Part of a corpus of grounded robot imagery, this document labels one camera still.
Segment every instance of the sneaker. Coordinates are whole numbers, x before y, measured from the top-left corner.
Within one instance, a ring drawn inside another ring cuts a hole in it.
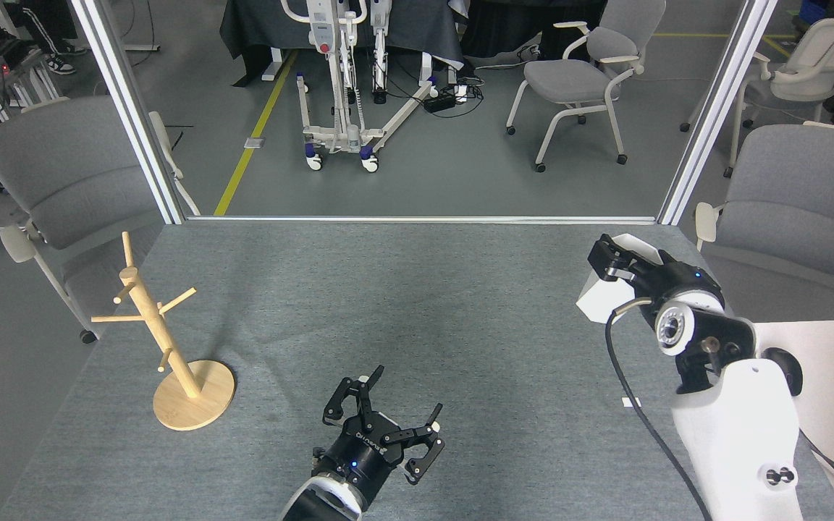
[[[57,55],[52,55],[47,59],[47,69],[50,69],[50,72],[61,76],[76,73],[75,67],[66,63],[66,60],[61,59],[61,57]]]
[[[89,52],[89,49],[73,46],[72,43],[67,42],[66,40],[57,41],[55,47],[56,49],[54,50],[56,50],[57,56],[82,56]]]

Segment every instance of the yellow floor line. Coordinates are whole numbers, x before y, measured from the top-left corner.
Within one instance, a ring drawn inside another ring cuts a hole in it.
[[[784,57],[791,57],[791,53],[788,53],[787,50],[785,50],[784,47],[781,46],[780,43],[777,43],[774,40],[772,40],[772,38],[779,38],[779,37],[780,36],[765,36],[765,37],[762,37],[762,42],[767,43],[768,46],[772,46],[775,50],[778,51],[778,53],[781,53],[782,55],[784,55]]]
[[[655,36],[668,38],[728,38],[728,33],[655,33]],[[796,38],[795,34],[765,34],[762,38]]]
[[[288,72],[291,70],[292,64],[295,63],[295,56],[297,55],[298,51],[292,51],[291,54],[288,55],[288,59],[285,59],[285,63],[282,64],[282,69],[279,72],[279,76],[275,79],[275,86],[272,87],[272,93],[269,95],[269,100],[266,101],[266,105],[264,109],[262,109],[262,114],[259,114],[259,120],[256,122],[256,127],[253,128],[253,133],[250,137],[259,137],[262,135],[262,129],[266,128],[266,122],[268,122],[269,115],[271,115],[272,109],[275,107],[275,102],[278,101],[279,95],[282,93],[282,86],[285,85],[285,78],[288,77]],[[231,200],[234,198],[237,187],[240,185],[240,180],[243,178],[243,174],[246,171],[246,166],[249,165],[249,159],[253,157],[253,152],[255,150],[255,148],[244,149],[244,153],[240,156],[240,161],[238,161],[237,166],[234,169],[234,175],[231,176],[231,181],[228,182],[223,195],[221,195],[221,200],[218,202],[218,208],[214,209],[214,215],[221,216],[227,213],[227,208],[231,205]]]

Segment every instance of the round wooden base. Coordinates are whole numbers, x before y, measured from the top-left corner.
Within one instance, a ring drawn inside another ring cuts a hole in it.
[[[153,393],[153,413],[173,430],[195,430],[218,419],[234,398],[234,373],[215,360],[189,362],[201,393],[189,398],[175,373],[170,373]]]

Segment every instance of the gray chair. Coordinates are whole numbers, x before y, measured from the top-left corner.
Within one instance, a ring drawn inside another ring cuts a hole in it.
[[[834,127],[771,125],[745,139],[725,204],[695,213],[698,250],[754,322],[834,320]]]
[[[107,233],[138,226],[130,237],[143,258],[163,225],[112,99],[50,103],[0,124],[0,180],[30,215],[24,229],[4,229],[6,248],[19,263],[38,261],[83,341],[95,340],[105,326],[90,317],[114,312],[125,267],[120,230]]]
[[[811,109],[813,121],[820,120],[822,103],[834,95],[834,19],[823,19],[809,27],[787,63],[771,64],[767,57],[755,53],[752,65],[756,63],[758,67],[749,68],[736,95],[725,177],[732,175],[736,165],[739,130],[751,128],[757,109]],[[742,121],[747,106],[755,112]]]
[[[610,118],[618,153],[616,162],[626,164],[613,101],[619,98],[620,85],[624,80],[643,72],[646,44],[662,20],[663,13],[665,0],[609,0],[600,17],[600,24],[594,30],[588,30],[583,21],[554,24],[560,29],[577,27],[582,36],[566,48],[563,59],[526,64],[523,68],[524,80],[513,99],[510,116],[507,116],[507,134],[513,135],[516,132],[513,118],[527,86],[543,99],[566,106],[567,109],[556,114],[549,123],[536,155],[536,171],[546,171],[543,158],[560,119],[577,116],[578,123],[583,124],[586,122],[585,114],[602,111],[606,111]],[[582,44],[588,46],[593,63],[568,59],[572,50]]]

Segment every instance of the metal pole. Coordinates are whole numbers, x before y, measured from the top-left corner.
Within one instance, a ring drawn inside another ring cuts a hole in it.
[[[704,171],[709,151],[736,97],[739,83],[742,83],[745,71],[751,63],[751,55],[758,47],[777,3],[778,0],[746,0],[739,12],[719,67],[706,93],[704,108],[699,113],[684,156],[681,157],[678,173],[668,188],[665,203],[659,211],[659,224],[678,224],[681,221],[691,193]]]
[[[98,68],[109,87],[163,221],[166,224],[182,224],[182,210],[163,166],[159,142],[150,127],[148,112],[143,106],[125,47],[120,42],[109,9],[104,0],[72,0],[72,5],[92,46]]]

